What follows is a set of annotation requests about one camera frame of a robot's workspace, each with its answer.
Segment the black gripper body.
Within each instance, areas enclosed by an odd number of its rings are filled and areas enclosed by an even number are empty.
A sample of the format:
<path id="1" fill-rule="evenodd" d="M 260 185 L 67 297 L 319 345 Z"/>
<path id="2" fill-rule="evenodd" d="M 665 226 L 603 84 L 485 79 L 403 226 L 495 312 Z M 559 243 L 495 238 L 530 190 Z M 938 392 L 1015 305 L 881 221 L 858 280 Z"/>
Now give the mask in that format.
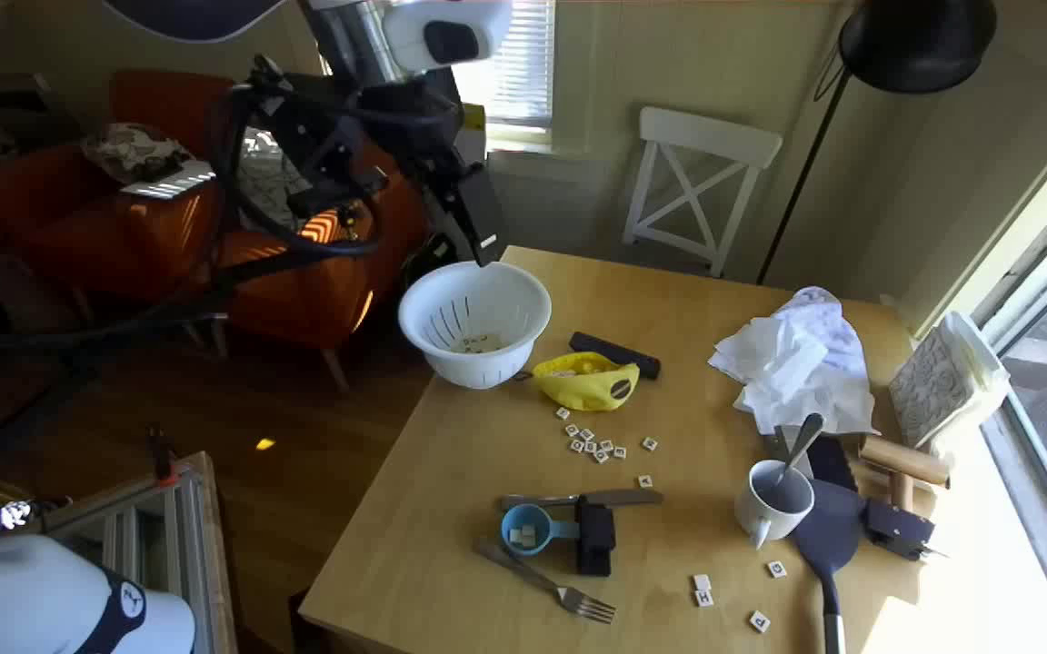
<path id="1" fill-rule="evenodd" d="M 417 179 L 445 208 L 463 203 L 472 165 L 455 134 L 463 104 L 448 74 L 360 87 L 335 76 L 284 74 L 260 64 L 260 129 L 280 145 L 290 208 L 335 208 L 380 190 L 371 151 Z"/>

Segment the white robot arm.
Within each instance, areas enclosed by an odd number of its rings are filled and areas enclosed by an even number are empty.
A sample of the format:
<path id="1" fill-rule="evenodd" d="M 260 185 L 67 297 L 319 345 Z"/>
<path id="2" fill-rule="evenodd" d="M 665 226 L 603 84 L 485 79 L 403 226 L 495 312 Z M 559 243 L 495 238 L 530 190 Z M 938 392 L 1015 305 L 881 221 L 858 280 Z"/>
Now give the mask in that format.
<path id="1" fill-rule="evenodd" d="M 214 315 L 242 284 L 330 260 L 368 260 L 360 240 L 313 240 L 319 215 L 368 211 L 383 151 L 417 179 L 465 238 L 472 261 L 503 260 L 497 203 L 485 170 L 459 158 L 463 104 L 450 71 L 503 49 L 514 0 L 302 0 L 330 64 L 319 79 L 260 64 L 210 124 L 222 197 L 280 253 L 225 265 L 191 301 L 139 315 L 135 330 Z M 99 567 L 48 533 L 0 537 L 0 654 L 191 654 L 198 613 L 174 593 Z"/>

